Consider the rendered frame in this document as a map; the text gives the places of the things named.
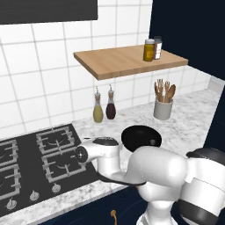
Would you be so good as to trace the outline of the dark vinegar bottle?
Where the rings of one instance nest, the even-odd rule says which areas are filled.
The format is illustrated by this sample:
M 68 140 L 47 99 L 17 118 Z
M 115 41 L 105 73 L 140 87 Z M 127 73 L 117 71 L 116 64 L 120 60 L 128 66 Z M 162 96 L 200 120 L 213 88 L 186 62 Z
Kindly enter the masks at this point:
M 106 117 L 109 120 L 113 120 L 116 115 L 116 108 L 115 108 L 115 104 L 113 101 L 113 93 L 114 93 L 113 89 L 110 89 L 108 91 L 108 104 L 107 104 L 106 110 L 105 110 Z

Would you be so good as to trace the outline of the yellow oil bottle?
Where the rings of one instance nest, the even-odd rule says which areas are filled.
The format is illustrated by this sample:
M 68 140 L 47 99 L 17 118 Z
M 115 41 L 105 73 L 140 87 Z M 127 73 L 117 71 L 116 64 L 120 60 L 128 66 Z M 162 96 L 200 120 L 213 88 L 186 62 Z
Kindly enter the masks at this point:
M 96 93 L 94 94 L 95 96 L 95 106 L 93 109 L 93 119 L 96 123 L 101 123 L 104 117 L 102 106 L 100 104 L 100 93 L 98 89 L 96 89 Z

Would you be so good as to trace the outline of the white utensil pot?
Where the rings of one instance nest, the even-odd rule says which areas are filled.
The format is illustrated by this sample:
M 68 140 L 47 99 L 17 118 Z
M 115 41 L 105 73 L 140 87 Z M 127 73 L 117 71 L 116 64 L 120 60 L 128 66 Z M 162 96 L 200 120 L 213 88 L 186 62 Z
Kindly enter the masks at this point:
M 173 100 L 170 103 L 155 101 L 154 117 L 158 120 L 168 120 L 171 116 L 171 110 L 173 106 Z

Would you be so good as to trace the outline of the wooden slotted spatula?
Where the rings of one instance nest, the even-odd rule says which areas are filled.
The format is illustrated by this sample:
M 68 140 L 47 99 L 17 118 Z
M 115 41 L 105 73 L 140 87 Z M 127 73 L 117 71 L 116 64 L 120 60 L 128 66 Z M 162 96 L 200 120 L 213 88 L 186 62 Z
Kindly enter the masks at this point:
M 163 79 L 157 79 L 158 101 L 163 102 Z

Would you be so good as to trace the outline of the wooden fork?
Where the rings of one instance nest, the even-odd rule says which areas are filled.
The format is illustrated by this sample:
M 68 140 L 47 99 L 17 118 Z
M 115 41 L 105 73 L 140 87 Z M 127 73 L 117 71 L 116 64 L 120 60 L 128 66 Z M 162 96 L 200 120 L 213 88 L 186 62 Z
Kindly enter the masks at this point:
M 164 83 L 164 90 L 165 90 L 164 103 L 170 103 L 170 98 L 168 97 L 168 94 L 167 94 L 169 88 L 170 88 L 170 82 L 166 81 Z

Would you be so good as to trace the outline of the wooden spoon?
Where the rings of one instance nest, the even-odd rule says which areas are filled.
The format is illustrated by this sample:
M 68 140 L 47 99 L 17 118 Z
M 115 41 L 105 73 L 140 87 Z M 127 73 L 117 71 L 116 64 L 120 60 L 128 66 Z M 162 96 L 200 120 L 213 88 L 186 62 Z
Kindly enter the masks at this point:
M 166 95 L 165 95 L 165 100 L 164 100 L 165 103 L 170 103 L 172 97 L 173 97 L 174 94 L 175 94 L 175 91 L 176 91 L 176 85 L 173 84 L 173 85 L 169 88 L 169 90 L 167 91 L 167 93 L 166 93 Z

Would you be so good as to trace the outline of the yellow spice jar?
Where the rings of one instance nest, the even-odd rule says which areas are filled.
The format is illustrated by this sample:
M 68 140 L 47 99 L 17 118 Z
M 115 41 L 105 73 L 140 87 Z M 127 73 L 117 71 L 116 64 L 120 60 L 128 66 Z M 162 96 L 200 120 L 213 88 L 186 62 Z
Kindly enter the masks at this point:
M 143 60 L 145 62 L 151 62 L 153 60 L 155 41 L 153 39 L 145 40 Z

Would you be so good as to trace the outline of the brown spice jar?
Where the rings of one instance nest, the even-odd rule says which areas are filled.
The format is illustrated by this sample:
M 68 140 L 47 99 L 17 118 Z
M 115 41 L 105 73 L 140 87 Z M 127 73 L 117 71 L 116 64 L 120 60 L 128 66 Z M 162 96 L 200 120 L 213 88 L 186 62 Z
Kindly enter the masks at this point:
M 161 36 L 155 36 L 155 45 L 154 45 L 154 59 L 158 60 L 161 57 L 161 51 L 162 51 L 162 37 Z

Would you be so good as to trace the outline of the black gas hob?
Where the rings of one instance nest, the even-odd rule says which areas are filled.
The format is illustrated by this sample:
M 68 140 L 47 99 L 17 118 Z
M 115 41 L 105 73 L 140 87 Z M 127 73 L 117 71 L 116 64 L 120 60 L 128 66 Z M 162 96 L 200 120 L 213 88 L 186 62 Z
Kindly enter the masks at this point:
M 92 163 L 76 159 L 80 143 L 71 124 L 0 141 L 0 217 L 97 181 Z M 30 201 L 33 191 L 40 195 L 36 201 Z M 17 201 L 12 210 L 10 199 Z

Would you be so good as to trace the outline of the dark navy cupboard door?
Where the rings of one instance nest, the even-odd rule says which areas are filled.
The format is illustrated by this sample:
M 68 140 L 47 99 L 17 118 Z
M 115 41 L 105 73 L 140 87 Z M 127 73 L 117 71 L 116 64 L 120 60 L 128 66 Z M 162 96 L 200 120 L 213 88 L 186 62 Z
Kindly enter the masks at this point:
M 136 225 L 146 207 L 137 188 L 128 187 L 39 225 L 114 225 L 112 210 L 118 225 Z

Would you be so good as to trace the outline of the dark navy tall cabinet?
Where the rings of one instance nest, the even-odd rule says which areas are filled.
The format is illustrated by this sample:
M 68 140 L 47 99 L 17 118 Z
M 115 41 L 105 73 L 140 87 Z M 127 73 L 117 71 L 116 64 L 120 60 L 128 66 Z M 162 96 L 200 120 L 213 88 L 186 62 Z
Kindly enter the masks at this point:
M 149 36 L 225 82 L 225 0 L 153 0 Z

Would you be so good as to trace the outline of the dark range hood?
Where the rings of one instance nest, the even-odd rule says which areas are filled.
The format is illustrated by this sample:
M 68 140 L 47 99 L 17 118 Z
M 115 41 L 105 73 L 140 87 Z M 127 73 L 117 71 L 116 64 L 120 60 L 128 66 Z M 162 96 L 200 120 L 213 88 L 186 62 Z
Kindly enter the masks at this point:
M 0 25 L 98 19 L 98 0 L 0 0 Z

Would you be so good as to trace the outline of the wooden wall shelf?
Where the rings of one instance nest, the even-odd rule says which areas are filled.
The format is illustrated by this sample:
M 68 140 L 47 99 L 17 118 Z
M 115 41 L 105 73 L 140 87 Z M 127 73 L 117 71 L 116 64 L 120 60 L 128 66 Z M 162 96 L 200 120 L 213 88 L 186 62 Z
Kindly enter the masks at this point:
M 159 60 L 145 62 L 143 45 L 75 52 L 74 58 L 97 80 L 176 68 L 188 64 L 187 59 L 164 50 Z

